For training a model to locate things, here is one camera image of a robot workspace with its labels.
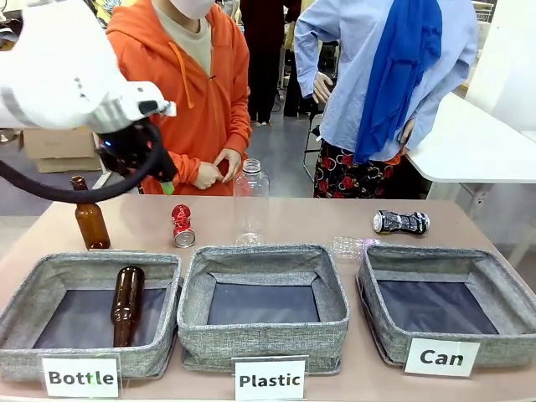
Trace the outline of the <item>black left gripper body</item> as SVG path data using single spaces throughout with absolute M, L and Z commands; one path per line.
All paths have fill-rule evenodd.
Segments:
M 162 144 L 160 131 L 149 118 L 97 136 L 97 153 L 106 169 L 132 183 L 141 183 L 145 178 L 172 183 L 177 175 L 177 168 Z

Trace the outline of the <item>crushed red can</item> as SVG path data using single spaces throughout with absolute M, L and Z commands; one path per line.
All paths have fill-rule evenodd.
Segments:
M 185 204 L 178 204 L 171 212 L 173 221 L 173 240 L 178 248 L 193 246 L 196 237 L 191 226 L 191 211 Z

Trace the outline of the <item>grey fabric basket bottle label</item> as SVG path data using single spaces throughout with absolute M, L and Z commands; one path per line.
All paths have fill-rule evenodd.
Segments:
M 40 381 L 44 357 L 117 356 L 126 379 L 159 379 L 173 354 L 181 259 L 140 251 L 57 253 L 39 260 L 0 313 L 0 378 Z M 120 269 L 145 274 L 132 346 L 115 348 L 112 299 Z

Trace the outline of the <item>grey fabric basket plastic label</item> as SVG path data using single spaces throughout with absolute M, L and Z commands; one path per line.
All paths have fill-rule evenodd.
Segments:
M 349 316 L 321 245 L 202 247 L 178 303 L 183 366 L 231 373 L 238 358 L 304 356 L 309 374 L 337 374 Z

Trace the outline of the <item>grey fabric basket can label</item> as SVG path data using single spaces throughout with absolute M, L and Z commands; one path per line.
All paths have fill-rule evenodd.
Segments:
M 485 250 L 370 245 L 356 282 L 387 364 L 404 366 L 415 338 L 477 343 L 477 368 L 536 362 L 536 294 Z

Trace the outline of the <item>white can label sign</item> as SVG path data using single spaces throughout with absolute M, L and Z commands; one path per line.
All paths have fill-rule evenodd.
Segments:
M 480 346 L 480 343 L 413 338 L 404 371 L 407 374 L 468 378 Z

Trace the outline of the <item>person's right hand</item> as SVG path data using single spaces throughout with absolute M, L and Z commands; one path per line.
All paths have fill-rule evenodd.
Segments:
M 215 165 L 208 162 L 201 162 L 193 185 L 200 190 L 205 190 L 212 187 L 218 181 L 222 181 L 223 178 L 220 170 Z

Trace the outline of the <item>person's left hand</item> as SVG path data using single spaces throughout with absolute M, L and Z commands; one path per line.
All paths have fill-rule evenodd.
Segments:
M 242 155 L 236 150 L 224 148 L 214 160 L 214 166 L 218 168 L 220 163 L 223 161 L 227 162 L 228 170 L 224 176 L 220 176 L 219 181 L 221 183 L 227 183 L 236 175 L 236 173 L 240 169 L 242 163 Z

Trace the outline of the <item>cardboard box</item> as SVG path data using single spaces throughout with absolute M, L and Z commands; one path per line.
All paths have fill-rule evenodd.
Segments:
M 40 173 L 101 170 L 93 134 L 84 127 L 68 131 L 26 129 L 23 150 Z

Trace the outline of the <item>standing brown glass bottle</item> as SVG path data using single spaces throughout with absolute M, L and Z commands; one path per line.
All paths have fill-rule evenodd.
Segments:
M 109 249 L 110 237 L 97 204 L 77 204 L 75 218 L 87 249 Z

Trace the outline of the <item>lying brown glass bottle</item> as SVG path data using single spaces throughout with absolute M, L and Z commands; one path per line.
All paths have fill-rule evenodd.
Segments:
M 145 273 L 137 266 L 119 270 L 111 305 L 113 347 L 125 348 L 133 344 L 142 314 L 142 293 Z

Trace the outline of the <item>crushed clear plastic bottle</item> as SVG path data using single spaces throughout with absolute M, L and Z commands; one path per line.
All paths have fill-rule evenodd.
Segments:
M 332 254 L 340 259 L 357 260 L 372 245 L 380 245 L 381 241 L 371 238 L 355 238 L 350 236 L 334 236 L 332 238 Z

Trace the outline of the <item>white bottle label sign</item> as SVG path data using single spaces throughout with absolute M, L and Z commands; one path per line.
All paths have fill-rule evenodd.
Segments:
M 41 364 L 49 397 L 116 399 L 121 396 L 121 372 L 116 357 L 45 357 Z

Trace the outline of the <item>mannequin in blue shirt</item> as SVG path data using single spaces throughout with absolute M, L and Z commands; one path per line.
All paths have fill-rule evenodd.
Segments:
M 297 80 L 324 106 L 313 194 L 412 198 L 404 155 L 477 55 L 472 0 L 314 0 L 294 32 Z

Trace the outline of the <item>white side table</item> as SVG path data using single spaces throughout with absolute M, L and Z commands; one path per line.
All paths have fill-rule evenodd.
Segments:
M 536 142 L 452 93 L 407 157 L 435 183 L 536 183 Z

